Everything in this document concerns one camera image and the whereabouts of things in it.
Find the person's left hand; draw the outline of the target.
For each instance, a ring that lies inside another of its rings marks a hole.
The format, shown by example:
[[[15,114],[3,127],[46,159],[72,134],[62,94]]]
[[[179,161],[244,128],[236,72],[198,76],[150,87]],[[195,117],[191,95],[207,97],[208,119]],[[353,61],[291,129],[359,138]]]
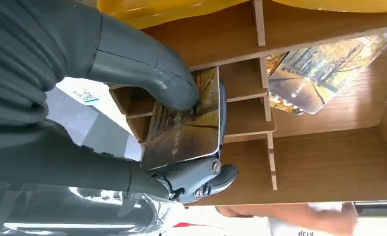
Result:
[[[357,223],[357,212],[350,203],[342,205],[341,211],[322,210],[315,214],[312,229],[335,236],[352,236]]]

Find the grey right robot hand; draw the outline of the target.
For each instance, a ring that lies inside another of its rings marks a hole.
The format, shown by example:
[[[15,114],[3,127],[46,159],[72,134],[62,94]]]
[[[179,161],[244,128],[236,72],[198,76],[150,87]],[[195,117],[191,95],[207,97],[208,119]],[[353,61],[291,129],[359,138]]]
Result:
[[[171,49],[114,17],[74,1],[0,1],[0,185],[147,193],[183,203],[225,190],[238,172],[219,155],[144,171],[135,161],[73,143],[47,119],[46,93],[65,77],[139,87],[187,111],[198,88]]]

